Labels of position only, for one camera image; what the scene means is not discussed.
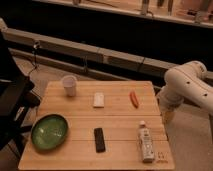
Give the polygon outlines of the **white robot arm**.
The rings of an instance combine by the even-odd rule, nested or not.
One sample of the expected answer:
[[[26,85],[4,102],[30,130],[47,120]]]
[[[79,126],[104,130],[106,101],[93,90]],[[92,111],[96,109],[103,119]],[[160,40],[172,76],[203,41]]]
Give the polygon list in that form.
[[[213,86],[204,82],[206,73],[207,68],[200,61],[190,61],[165,72],[165,85],[156,95],[164,124],[172,121],[174,110],[185,99],[213,117]]]

